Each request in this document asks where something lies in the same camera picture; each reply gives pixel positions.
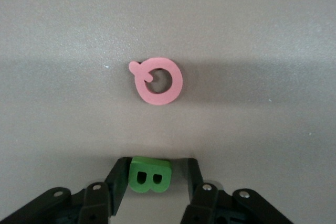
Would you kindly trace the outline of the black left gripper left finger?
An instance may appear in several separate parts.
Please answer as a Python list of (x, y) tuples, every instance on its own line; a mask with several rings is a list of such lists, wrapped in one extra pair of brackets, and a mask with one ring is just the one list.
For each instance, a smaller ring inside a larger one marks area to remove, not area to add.
[(49, 189), (1, 223), (109, 223), (126, 192), (130, 163), (130, 157), (118, 159), (105, 180), (75, 194), (64, 187)]

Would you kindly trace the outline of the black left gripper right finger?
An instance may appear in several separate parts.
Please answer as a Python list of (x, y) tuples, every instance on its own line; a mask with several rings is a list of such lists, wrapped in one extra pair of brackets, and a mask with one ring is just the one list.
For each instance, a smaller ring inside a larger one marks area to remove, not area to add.
[(205, 182), (194, 158), (186, 160), (190, 204), (181, 223), (291, 223), (284, 214), (252, 189), (238, 189), (229, 195), (213, 183)]

